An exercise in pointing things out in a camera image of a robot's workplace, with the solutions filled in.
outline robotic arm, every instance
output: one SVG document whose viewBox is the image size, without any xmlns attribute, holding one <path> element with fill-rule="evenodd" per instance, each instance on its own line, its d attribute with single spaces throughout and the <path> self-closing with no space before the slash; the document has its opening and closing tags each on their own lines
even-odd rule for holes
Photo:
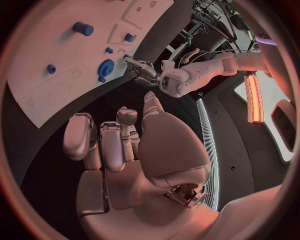
<svg viewBox="0 0 300 240">
<path fill-rule="evenodd" d="M 125 61 L 129 65 L 132 65 L 132 62 L 135 60 L 126 57 Z M 163 60 L 161 64 L 163 71 L 161 76 L 147 74 L 149 72 L 145 71 L 145 69 L 148 69 L 147 66 L 143 65 L 142 67 L 139 67 L 139 72 L 143 74 L 142 80 L 144 83 L 149 82 L 152 86 L 159 86 L 160 90 L 175 98 L 180 98 L 191 91 L 202 88 L 215 76 L 235 75 L 238 70 L 260 70 L 264 71 L 269 77 L 271 76 L 262 54 L 250 51 L 237 54 L 222 52 L 216 55 L 214 59 L 190 63 L 180 69 L 175 68 L 173 61 Z"/>
</svg>

